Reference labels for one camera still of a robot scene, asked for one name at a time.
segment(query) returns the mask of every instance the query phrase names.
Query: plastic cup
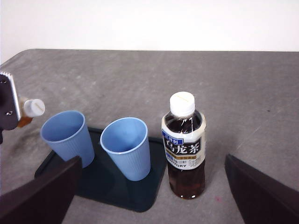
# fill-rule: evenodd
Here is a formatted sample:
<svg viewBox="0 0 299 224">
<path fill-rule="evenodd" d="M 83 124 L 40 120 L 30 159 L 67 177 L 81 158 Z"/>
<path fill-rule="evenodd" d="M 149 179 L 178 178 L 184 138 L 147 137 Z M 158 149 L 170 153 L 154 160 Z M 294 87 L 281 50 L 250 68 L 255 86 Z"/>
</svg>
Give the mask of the plastic cup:
<svg viewBox="0 0 299 224">
<path fill-rule="evenodd" d="M 49 118 L 41 128 L 41 138 L 64 161 L 78 155 L 85 168 L 94 159 L 85 117 L 79 111 L 64 111 Z"/>
<path fill-rule="evenodd" d="M 148 128 L 138 118 L 121 118 L 109 124 L 100 137 L 102 148 L 131 181 L 150 172 Z"/>
</svg>

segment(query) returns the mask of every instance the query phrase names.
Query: cup rim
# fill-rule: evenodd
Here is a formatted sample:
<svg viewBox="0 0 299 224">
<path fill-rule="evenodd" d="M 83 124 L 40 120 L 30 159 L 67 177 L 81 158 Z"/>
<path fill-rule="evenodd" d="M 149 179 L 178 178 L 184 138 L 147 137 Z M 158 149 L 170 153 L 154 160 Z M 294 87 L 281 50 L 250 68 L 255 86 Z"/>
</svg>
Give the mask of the cup rim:
<svg viewBox="0 0 299 224">
<path fill-rule="evenodd" d="M 54 117 L 57 117 L 57 116 L 59 116 L 59 115 L 61 115 L 61 114 L 63 114 L 63 113 L 69 113 L 69 112 L 75 112 L 75 113 L 78 113 L 78 114 L 80 114 L 80 115 L 82 116 L 82 118 L 83 118 L 83 122 L 82 122 L 81 127 L 80 127 L 74 134 L 72 134 L 71 136 L 67 137 L 66 139 L 62 139 L 62 140 L 59 140 L 59 141 L 50 141 L 50 140 L 45 139 L 45 138 L 43 137 L 43 135 L 42 135 L 42 131 L 43 131 L 43 129 L 44 129 L 44 126 L 45 126 L 47 123 L 49 123 L 49 121 L 50 121 L 51 119 L 53 119 Z M 52 117 L 50 117 L 49 119 L 46 120 L 46 122 L 45 122 L 45 123 L 43 124 L 43 126 L 41 127 L 41 130 L 40 130 L 40 136 L 41 136 L 41 138 L 42 138 L 45 142 L 49 142 L 49 143 L 61 143 L 61 142 L 65 142 L 65 141 L 67 141 L 67 140 L 73 138 L 76 134 L 78 134 L 78 133 L 83 129 L 84 125 L 85 125 L 85 116 L 84 116 L 84 114 L 81 113 L 80 111 L 76 111 L 76 110 L 62 111 L 62 112 L 59 112 L 59 113 L 53 115 Z"/>
<path fill-rule="evenodd" d="M 144 138 L 143 138 L 143 140 L 142 140 L 137 146 L 135 146 L 134 148 L 132 148 L 132 149 L 130 149 L 130 150 L 128 150 L 128 151 L 124 151 L 124 152 L 114 152 L 114 151 L 111 151 L 111 150 L 107 149 L 107 148 L 104 146 L 104 144 L 103 144 L 103 141 L 102 141 L 103 133 L 104 133 L 104 132 L 105 132 L 105 131 L 112 125 L 112 124 L 114 124 L 114 123 L 116 123 L 116 122 L 118 122 L 118 121 L 120 121 L 120 120 L 124 120 L 124 119 L 134 119 L 134 120 L 138 120 L 138 121 L 140 121 L 140 122 L 144 125 L 144 127 L 145 127 L 145 135 L 144 135 Z M 135 118 L 135 117 L 125 117 L 125 118 L 117 119 L 117 120 L 111 122 L 107 127 L 105 127 L 105 129 L 103 130 L 103 132 L 102 132 L 102 134 L 101 134 L 101 136 L 100 136 L 100 145 L 101 145 L 102 148 L 103 148 L 107 153 L 109 153 L 109 154 L 123 155 L 123 154 L 128 154 L 128 153 L 130 153 L 130 152 L 135 151 L 137 148 L 139 148 L 139 147 L 146 141 L 147 138 L 148 138 L 148 127 L 147 127 L 146 123 L 145 123 L 143 120 L 141 120 L 141 119 L 139 119 L 139 118 Z"/>
</svg>

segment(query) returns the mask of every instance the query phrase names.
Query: white wall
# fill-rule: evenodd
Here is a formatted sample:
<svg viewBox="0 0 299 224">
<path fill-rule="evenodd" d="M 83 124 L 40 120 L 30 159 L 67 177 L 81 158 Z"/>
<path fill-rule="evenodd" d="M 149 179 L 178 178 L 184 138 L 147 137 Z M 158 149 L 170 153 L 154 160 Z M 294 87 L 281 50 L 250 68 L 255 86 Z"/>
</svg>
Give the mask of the white wall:
<svg viewBox="0 0 299 224">
<path fill-rule="evenodd" d="M 299 0 L 1 0 L 1 63 L 24 49 L 299 51 Z"/>
</svg>

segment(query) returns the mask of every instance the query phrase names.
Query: oolong tea bottle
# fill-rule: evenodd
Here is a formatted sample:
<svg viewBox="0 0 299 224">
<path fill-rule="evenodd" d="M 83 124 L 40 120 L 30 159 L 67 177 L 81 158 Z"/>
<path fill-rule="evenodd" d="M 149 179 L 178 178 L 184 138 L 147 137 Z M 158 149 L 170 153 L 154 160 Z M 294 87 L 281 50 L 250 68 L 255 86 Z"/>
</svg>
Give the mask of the oolong tea bottle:
<svg viewBox="0 0 299 224">
<path fill-rule="evenodd" d="M 184 199 L 198 197 L 205 188 L 205 116 L 195 110 L 194 96 L 177 92 L 170 112 L 162 118 L 162 135 L 172 191 Z"/>
</svg>

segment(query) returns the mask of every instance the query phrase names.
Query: bottle label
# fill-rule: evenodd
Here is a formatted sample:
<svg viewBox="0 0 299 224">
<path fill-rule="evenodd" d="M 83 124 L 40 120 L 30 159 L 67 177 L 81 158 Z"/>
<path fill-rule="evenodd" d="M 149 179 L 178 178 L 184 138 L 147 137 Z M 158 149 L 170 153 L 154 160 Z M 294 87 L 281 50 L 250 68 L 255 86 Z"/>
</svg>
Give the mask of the bottle label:
<svg viewBox="0 0 299 224">
<path fill-rule="evenodd" d="M 195 169 L 206 157 L 205 132 L 192 142 L 186 142 L 184 138 L 174 138 L 165 130 L 162 130 L 166 159 L 175 168 L 182 170 Z"/>
</svg>

